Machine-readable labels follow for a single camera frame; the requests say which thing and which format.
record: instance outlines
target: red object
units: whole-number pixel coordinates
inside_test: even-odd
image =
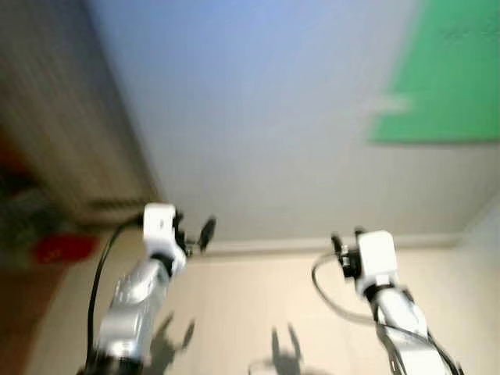
[[[97,237],[77,234],[53,234],[34,249],[37,263],[74,263],[86,259],[95,249]]]

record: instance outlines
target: wall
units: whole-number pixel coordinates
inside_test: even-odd
[[[401,281],[412,292],[438,342],[466,373],[498,373],[500,321],[500,202],[468,227],[457,248],[398,251]],[[117,278],[141,254],[139,231],[126,232],[110,253],[102,274],[96,322],[109,307]],[[372,327],[345,322],[316,295],[310,267],[319,253],[295,255],[207,256],[190,260],[172,281],[156,320],[161,342],[179,345],[194,320],[192,339],[177,347],[159,345],[156,360],[168,363],[161,373],[213,375],[248,373],[248,365],[271,355],[276,328],[282,353],[293,356],[288,324],[300,343],[300,365],[316,375],[390,373],[387,354]],[[88,296],[97,256],[72,267],[40,327],[27,375],[76,373],[84,361]],[[345,308],[369,313],[337,264],[326,265],[319,282]],[[162,322],[173,314],[170,325]],[[272,370],[252,375],[275,374]]]
[[[0,45],[0,126],[71,220],[120,222],[155,198],[82,2],[2,2]]]
[[[189,230],[214,213],[219,240],[454,233],[500,186],[497,145],[367,143],[415,1],[89,4]]]
[[[31,176],[26,162],[19,151],[15,150],[5,131],[0,129],[0,170]]]

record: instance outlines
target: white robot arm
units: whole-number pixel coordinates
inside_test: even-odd
[[[143,226],[143,239],[147,249],[145,258],[116,284],[111,305],[102,319],[96,345],[89,335],[90,354],[79,375],[138,375],[148,354],[153,336],[153,323],[163,305],[169,282],[186,266],[187,255],[194,245],[204,251],[213,236],[216,221],[211,217],[200,238],[191,241],[179,229],[182,215],[173,205],[150,203],[145,206],[139,223]],[[103,259],[96,273],[100,277]],[[97,291],[93,287],[93,296]],[[95,298],[91,297],[89,317],[93,316]]]
[[[384,230],[356,231],[357,245],[349,248],[332,236],[335,255],[344,276],[370,304],[377,336],[387,350],[391,371],[398,375],[462,374],[431,337],[422,310],[398,284],[398,266],[392,236]],[[315,269],[313,281],[317,286]]]

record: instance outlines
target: green board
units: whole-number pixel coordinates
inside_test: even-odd
[[[420,16],[389,98],[408,103],[378,117],[383,142],[500,139],[498,0],[434,0]]]

